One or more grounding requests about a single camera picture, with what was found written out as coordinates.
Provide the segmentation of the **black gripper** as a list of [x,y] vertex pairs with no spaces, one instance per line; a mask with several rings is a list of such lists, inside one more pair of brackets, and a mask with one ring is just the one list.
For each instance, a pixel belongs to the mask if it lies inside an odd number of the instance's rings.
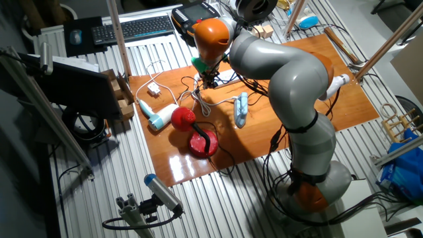
[[210,88],[215,89],[217,87],[217,83],[214,82],[215,78],[219,75],[218,71],[204,71],[200,73],[200,79],[204,82],[202,84],[202,89],[208,89],[208,83],[210,83]]

